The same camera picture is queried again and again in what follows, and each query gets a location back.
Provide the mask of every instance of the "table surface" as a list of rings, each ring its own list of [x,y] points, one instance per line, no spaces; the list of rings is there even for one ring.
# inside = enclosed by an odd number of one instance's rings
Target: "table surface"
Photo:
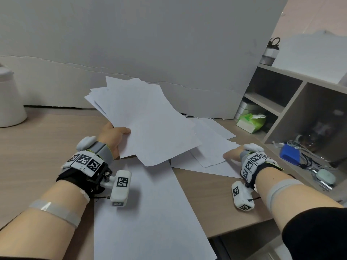
[[[28,119],[13,127],[0,128],[0,227],[13,219],[50,188],[60,166],[75,152],[85,136],[98,135],[107,122],[94,110],[27,108]],[[238,144],[254,142],[253,135],[234,120],[216,120],[237,135]],[[273,157],[285,171],[305,183],[281,159]],[[176,177],[207,237],[221,235],[271,219],[261,199],[250,212],[237,210],[231,185],[240,179],[173,168]],[[94,203],[87,205],[79,228],[64,259],[93,259]]]

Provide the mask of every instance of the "finger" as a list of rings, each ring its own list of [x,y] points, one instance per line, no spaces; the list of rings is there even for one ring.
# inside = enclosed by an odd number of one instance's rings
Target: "finger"
[[[223,158],[226,160],[234,160],[240,161],[240,154],[244,151],[243,145],[237,147],[236,149],[232,149],[223,154]]]
[[[112,129],[113,128],[113,125],[112,123],[109,121],[105,124],[105,126],[102,128],[102,130],[109,130],[109,129]]]
[[[116,128],[122,134],[129,134],[131,130],[127,127],[117,127]]]

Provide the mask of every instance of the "blue case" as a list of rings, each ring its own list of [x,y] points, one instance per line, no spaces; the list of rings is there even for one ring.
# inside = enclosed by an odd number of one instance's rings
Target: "blue case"
[[[280,157],[294,165],[300,164],[300,151],[287,144],[282,147]]]

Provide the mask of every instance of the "white cylinder container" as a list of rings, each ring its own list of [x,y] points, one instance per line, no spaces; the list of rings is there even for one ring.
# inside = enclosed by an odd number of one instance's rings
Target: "white cylinder container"
[[[26,117],[13,72],[0,64],[0,127],[19,124]]]

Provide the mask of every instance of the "white wall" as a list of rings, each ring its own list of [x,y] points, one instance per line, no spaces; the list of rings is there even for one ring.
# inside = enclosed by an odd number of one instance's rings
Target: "white wall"
[[[0,62],[26,105],[91,107],[105,76],[233,118],[287,0],[1,0]]]
[[[273,37],[329,30],[347,36],[347,0],[288,0]]]

